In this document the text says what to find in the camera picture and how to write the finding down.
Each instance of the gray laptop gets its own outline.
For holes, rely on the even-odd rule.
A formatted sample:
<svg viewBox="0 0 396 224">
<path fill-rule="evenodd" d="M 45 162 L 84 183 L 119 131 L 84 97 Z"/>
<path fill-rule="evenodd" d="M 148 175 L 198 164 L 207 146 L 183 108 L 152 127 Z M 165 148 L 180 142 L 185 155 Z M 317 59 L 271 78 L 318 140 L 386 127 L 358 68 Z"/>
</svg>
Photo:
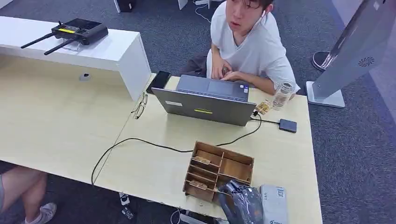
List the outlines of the gray laptop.
<svg viewBox="0 0 396 224">
<path fill-rule="evenodd" d="M 229 81 L 182 75 L 176 87 L 179 92 L 247 102 L 249 86 Z"/>
<path fill-rule="evenodd" d="M 151 88 L 168 113 L 245 126 L 256 104 Z"/>
</svg>

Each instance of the white desk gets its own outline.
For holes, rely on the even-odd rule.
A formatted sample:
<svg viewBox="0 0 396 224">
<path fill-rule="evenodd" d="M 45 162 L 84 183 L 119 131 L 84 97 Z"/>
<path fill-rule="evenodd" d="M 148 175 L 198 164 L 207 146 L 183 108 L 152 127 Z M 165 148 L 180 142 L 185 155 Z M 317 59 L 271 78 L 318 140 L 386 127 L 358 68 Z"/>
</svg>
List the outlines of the white desk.
<svg viewBox="0 0 396 224">
<path fill-rule="evenodd" d="M 174 89 L 172 77 L 167 89 Z M 259 103 L 267 94 L 251 89 L 249 101 Z M 320 224 L 322 216 L 313 156 L 311 126 L 305 96 L 296 96 L 283 111 L 270 111 L 263 119 L 297 122 L 297 133 L 280 131 L 262 123 L 259 131 L 225 148 L 255 158 L 252 185 L 263 183 L 286 188 L 290 224 Z M 119 141 L 137 137 L 179 150 L 193 149 L 196 140 L 219 144 L 236 139 L 258 126 L 246 127 L 167 114 L 155 96 L 149 95 L 140 117 L 130 118 Z M 176 153 L 139 141 L 127 141 L 111 151 L 95 185 L 212 217 L 225 218 L 214 204 L 185 196 L 182 191 L 191 154 Z"/>
<path fill-rule="evenodd" d="M 116 71 L 2 55 L 0 96 L 0 160 L 89 184 L 135 104 Z"/>
</svg>

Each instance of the smartphone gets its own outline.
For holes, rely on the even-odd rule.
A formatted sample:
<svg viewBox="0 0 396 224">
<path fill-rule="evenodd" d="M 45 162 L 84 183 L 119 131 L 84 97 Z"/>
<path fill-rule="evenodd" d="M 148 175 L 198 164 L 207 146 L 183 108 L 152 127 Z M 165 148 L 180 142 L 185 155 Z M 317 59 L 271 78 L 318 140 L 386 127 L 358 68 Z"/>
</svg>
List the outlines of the smartphone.
<svg viewBox="0 0 396 224">
<path fill-rule="evenodd" d="M 165 87 L 166 83 L 168 82 L 169 78 L 170 78 L 169 72 L 159 71 L 157 73 L 156 77 L 153 79 L 153 81 L 148 86 L 146 92 L 153 94 L 153 91 L 151 90 L 152 87 L 163 89 Z"/>
</svg>

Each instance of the white sneaker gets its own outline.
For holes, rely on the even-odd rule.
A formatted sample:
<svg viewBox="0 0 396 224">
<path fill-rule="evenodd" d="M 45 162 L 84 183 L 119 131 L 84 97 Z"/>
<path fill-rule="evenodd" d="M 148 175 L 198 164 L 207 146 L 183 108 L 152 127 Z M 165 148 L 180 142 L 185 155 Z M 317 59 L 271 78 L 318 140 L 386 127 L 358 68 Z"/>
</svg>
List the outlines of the white sneaker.
<svg viewBox="0 0 396 224">
<path fill-rule="evenodd" d="M 25 224 L 45 224 L 49 222 L 55 215 L 57 211 L 57 205 L 54 203 L 48 203 L 44 206 L 40 207 L 40 215 L 36 218 L 36 220 L 28 223 L 25 219 Z"/>
</svg>

